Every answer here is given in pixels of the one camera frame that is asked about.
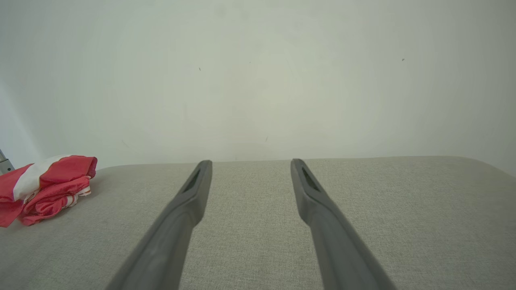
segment fabric cushion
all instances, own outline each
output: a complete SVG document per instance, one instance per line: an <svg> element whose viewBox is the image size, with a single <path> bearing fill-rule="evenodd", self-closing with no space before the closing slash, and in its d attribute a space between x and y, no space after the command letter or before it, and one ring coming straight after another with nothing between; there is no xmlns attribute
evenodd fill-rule
<svg viewBox="0 0 516 290"><path fill-rule="evenodd" d="M516 178L459 157L306 160L393 282L516 285ZM0 288L104 288L195 164L99 170L52 219L0 229ZM289 161L214 163L180 288L322 288Z"/></svg>

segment red and white fabric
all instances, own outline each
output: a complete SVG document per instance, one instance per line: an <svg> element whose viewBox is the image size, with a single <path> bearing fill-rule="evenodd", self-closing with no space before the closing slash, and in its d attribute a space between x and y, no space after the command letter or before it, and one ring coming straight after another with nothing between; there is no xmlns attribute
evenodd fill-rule
<svg viewBox="0 0 516 290"><path fill-rule="evenodd" d="M17 217L32 225L74 206L91 193L96 163L95 157L62 155L0 175L0 227Z"/></svg>

